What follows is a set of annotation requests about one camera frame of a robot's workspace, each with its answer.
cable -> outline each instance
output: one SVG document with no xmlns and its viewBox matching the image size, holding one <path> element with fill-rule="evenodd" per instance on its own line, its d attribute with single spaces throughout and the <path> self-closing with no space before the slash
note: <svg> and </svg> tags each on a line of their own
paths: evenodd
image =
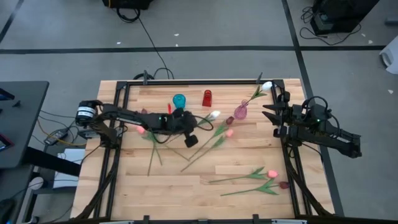
<svg viewBox="0 0 398 224">
<path fill-rule="evenodd" d="M 321 154 L 318 150 L 316 150 L 314 147 L 311 147 L 311 146 L 309 146 L 309 145 L 307 145 L 307 144 L 305 144 L 305 143 L 302 143 L 302 145 L 303 145 L 303 146 L 307 146 L 308 148 L 310 148 L 310 149 L 314 150 L 315 152 L 317 152 L 317 153 L 319 154 L 319 156 L 321 157 L 321 161 L 322 161 L 322 163 L 323 163 L 322 154 Z M 289 157 L 293 159 L 293 158 L 294 158 L 294 156 L 292 155 L 293 146 L 290 146 L 290 145 L 289 145 L 289 147 L 290 147 L 290 149 L 289 149 Z"/>
<path fill-rule="evenodd" d="M 334 139 L 336 139 L 339 135 L 340 135 L 340 123 L 338 122 L 337 118 L 331 114 L 331 117 L 336 121 L 337 124 L 337 131 L 333 134 L 334 135 Z"/>
<path fill-rule="evenodd" d="M 161 69 L 164 69 L 164 70 L 170 72 L 170 74 L 172 75 L 172 78 L 174 79 L 174 74 L 173 74 L 173 72 L 172 72 L 170 69 L 168 69 L 168 68 L 158 68 L 158 69 L 155 71 L 155 73 L 154 73 L 154 78 L 156 78 L 157 72 L 158 72 L 159 70 L 161 70 Z"/>
<path fill-rule="evenodd" d="M 362 26 L 361 26 L 360 23 L 358 23 L 358 26 L 359 26 L 359 29 L 358 29 L 357 31 L 352 31 L 352 32 L 350 32 L 343 40 L 338 41 L 338 42 L 335 42 L 335 43 L 333 43 L 333 44 L 331 44 L 331 43 L 329 43 L 329 42 L 323 40 L 324 37 L 319 37 L 319 36 L 317 36 L 317 35 L 314 34 L 310 29 L 308 29 L 308 28 L 306 28 L 306 27 L 303 27 L 303 28 L 300 29 L 300 36 L 301 36 L 301 38 L 306 39 L 306 40 L 318 39 L 318 40 L 324 42 L 325 44 L 327 44 L 328 46 L 334 46 L 334 45 L 343 43 L 349 36 L 351 36 L 351 35 L 356 34 L 357 32 L 359 32 L 359 31 L 362 29 Z M 309 31 L 312 35 L 314 35 L 314 37 L 304 37 L 304 36 L 302 35 L 302 31 L 303 31 L 303 30 Z"/>
<path fill-rule="evenodd" d="M 209 120 L 207 120 L 206 118 L 202 118 L 201 116 L 196 116 L 196 115 L 193 115 L 193 116 L 196 117 L 196 118 L 200 118 L 200 119 L 206 121 L 206 122 L 207 122 L 208 124 L 210 124 L 210 126 L 211 126 L 210 129 L 205 129 L 205 128 L 201 127 L 201 126 L 197 126 L 198 128 L 200 128 L 200 129 L 202 129 L 202 130 L 205 130 L 205 131 L 211 131 L 211 130 L 214 129 L 213 124 L 212 124 Z"/>
<path fill-rule="evenodd" d="M 32 137 L 45 146 L 44 142 L 40 141 L 36 136 L 32 135 Z"/>
<path fill-rule="evenodd" d="M 154 46 L 154 49 L 155 49 L 155 51 L 156 51 L 157 55 L 159 56 L 159 58 L 160 58 L 160 59 L 161 59 L 161 61 L 163 62 L 164 68 L 166 69 L 166 72 L 167 72 L 167 77 L 170 79 L 170 77 L 169 77 L 169 69 L 167 68 L 167 66 L 166 66 L 166 63 L 164 62 L 164 60 L 163 60 L 162 56 L 160 56 L 160 53 L 157 51 L 157 48 L 156 48 L 156 46 L 155 46 L 155 43 L 154 43 L 154 41 L 152 40 L 152 38 L 150 37 L 150 35 L 149 35 L 149 33 L 148 33 L 147 29 L 145 28 L 145 25 L 144 25 L 144 23 L 142 23 L 142 21 L 141 21 L 141 18 L 140 18 L 140 17 L 138 17 L 138 21 L 141 23 L 141 26 L 142 26 L 142 28 L 144 28 L 144 30 L 145 30 L 145 33 L 147 33 L 147 35 L 148 35 L 148 38 L 149 38 L 150 42 L 152 43 L 152 46 Z"/>
<path fill-rule="evenodd" d="M 72 116 L 63 116 L 63 115 L 52 114 L 52 113 L 49 113 L 49 112 L 45 112 L 44 110 L 40 110 L 40 112 L 43 112 L 43 113 L 46 113 L 46 114 L 49 114 L 49 115 L 52 115 L 52 116 L 58 116 L 60 118 L 73 118 L 73 119 L 75 119 L 75 117 L 72 117 Z"/>
<path fill-rule="evenodd" d="M 52 119 L 43 118 L 43 117 L 40 116 L 40 115 L 39 115 L 39 117 L 40 117 L 41 119 L 46 120 L 46 121 L 51 121 L 51 122 L 54 122 L 54 123 L 58 123 L 58 124 L 63 125 L 63 126 L 65 127 L 65 129 L 58 129 L 58 130 L 56 130 L 55 132 L 57 132 L 57 131 L 59 131 L 59 130 L 67 130 L 67 131 L 72 135 L 72 139 L 75 138 L 75 136 L 73 135 L 72 131 L 70 130 L 70 127 L 71 127 L 71 125 L 75 122 L 75 120 L 73 120 L 73 122 L 72 122 L 72 123 L 69 125 L 69 127 L 68 127 L 66 124 L 64 124 L 64 123 L 62 123 L 62 122 L 54 121 L 54 120 L 52 120 Z"/>
<path fill-rule="evenodd" d="M 57 141 L 59 141 L 59 142 L 61 142 L 61 143 L 64 143 L 64 144 L 69 145 L 69 146 L 84 146 L 84 145 L 85 145 L 85 143 L 84 143 L 84 144 L 71 144 L 71 143 L 69 143 L 69 142 L 66 142 L 66 141 L 63 141 L 63 140 L 61 140 L 61 139 L 58 139 L 58 138 L 56 138 L 56 137 L 52 136 L 51 134 L 49 134 L 49 133 L 47 133 L 47 132 L 44 131 L 42 125 L 40 124 L 40 120 L 37 120 L 37 124 L 39 125 L 40 130 L 41 130 L 44 134 L 46 134 L 46 135 L 47 135 L 48 137 L 50 137 L 50 138 L 56 139 Z"/>
</svg>

red flower bud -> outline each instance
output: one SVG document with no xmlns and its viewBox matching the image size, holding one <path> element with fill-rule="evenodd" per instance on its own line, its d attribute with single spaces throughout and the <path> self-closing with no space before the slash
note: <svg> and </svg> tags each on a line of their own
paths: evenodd
<svg viewBox="0 0 398 224">
<path fill-rule="evenodd" d="M 225 123 L 227 124 L 227 125 L 231 125 L 232 124 L 232 122 L 234 122 L 234 117 L 232 117 L 232 116 L 230 116 L 226 121 L 225 121 Z"/>
<path fill-rule="evenodd" d="M 282 189 L 288 189 L 290 187 L 290 184 L 286 181 L 281 181 L 279 182 L 279 187 Z"/>
</svg>

red object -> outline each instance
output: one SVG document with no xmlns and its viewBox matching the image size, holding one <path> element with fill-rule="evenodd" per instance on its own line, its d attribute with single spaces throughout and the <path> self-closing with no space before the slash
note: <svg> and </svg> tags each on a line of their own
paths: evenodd
<svg viewBox="0 0 398 224">
<path fill-rule="evenodd" d="M 210 90 L 205 91 L 205 94 L 203 95 L 203 103 L 201 105 L 211 107 L 211 91 Z"/>
</svg>

small vase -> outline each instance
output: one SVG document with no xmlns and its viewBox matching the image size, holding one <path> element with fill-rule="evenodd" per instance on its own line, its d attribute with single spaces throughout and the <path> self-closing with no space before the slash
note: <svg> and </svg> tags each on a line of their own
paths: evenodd
<svg viewBox="0 0 398 224">
<path fill-rule="evenodd" d="M 248 104 L 249 104 L 248 101 L 242 100 L 242 105 L 238 106 L 234 112 L 234 117 L 236 119 L 242 120 L 246 118 L 246 116 L 248 115 L 248 108 L 247 108 Z"/>
</svg>

wooden table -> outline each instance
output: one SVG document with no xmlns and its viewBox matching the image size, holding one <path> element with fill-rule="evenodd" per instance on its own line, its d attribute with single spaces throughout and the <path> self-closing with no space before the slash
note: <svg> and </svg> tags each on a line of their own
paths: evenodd
<svg viewBox="0 0 398 224">
<path fill-rule="evenodd" d="M 98 99 L 104 103 L 113 103 L 116 82 L 102 81 Z M 304 94 L 300 80 L 286 79 L 284 82 L 285 89 L 291 93 L 290 105 L 301 104 Z M 201 105 L 203 93 L 207 89 L 213 93 L 211 108 Z M 222 120 L 233 115 L 234 109 L 242 100 L 250 99 L 255 89 L 256 85 L 133 86 L 130 89 L 127 108 L 137 111 L 145 108 L 148 112 L 165 113 L 167 103 L 172 104 L 172 97 L 182 93 L 187 98 L 186 109 L 195 115 L 206 116 L 211 111 L 221 111 L 221 115 L 213 122 L 217 127 Z M 180 170 L 188 162 L 170 149 L 160 146 L 163 165 L 161 166 L 159 159 L 154 156 L 150 176 L 147 176 L 152 143 L 142 139 L 136 129 L 128 124 L 129 129 L 123 136 L 111 219 L 142 220 L 144 215 L 150 215 L 151 220 L 248 219 L 252 218 L 253 214 L 259 214 L 260 218 L 293 218 L 288 189 L 273 188 L 279 195 L 254 191 L 221 197 L 221 194 L 259 187 L 265 181 L 238 179 L 209 183 L 211 180 L 250 174 L 263 166 L 264 170 L 273 169 L 279 172 L 275 182 L 287 181 L 280 139 L 272 136 L 275 126 L 261 113 L 265 110 L 262 105 L 266 104 L 273 104 L 270 92 L 267 96 L 250 102 L 247 118 L 242 121 L 235 120 L 231 125 L 234 130 L 231 138 L 197 160 L 184 172 Z M 213 131 L 196 129 L 194 134 L 197 135 L 199 143 L 191 149 L 185 147 L 183 136 L 172 141 L 169 146 L 189 157 L 209 139 Z M 98 144 L 98 139 L 88 141 L 86 154 Z M 96 192 L 103 156 L 104 149 L 98 149 L 84 161 L 71 217 L 78 215 Z M 302 146 L 300 156 L 308 188 L 329 212 L 333 212 L 319 154 Z M 109 167 L 112 161 L 113 154 L 109 160 Z M 304 214 L 301 192 L 298 187 L 296 189 L 300 211 Z M 105 214 L 107 199 L 106 192 L 101 215 Z"/>
</svg>

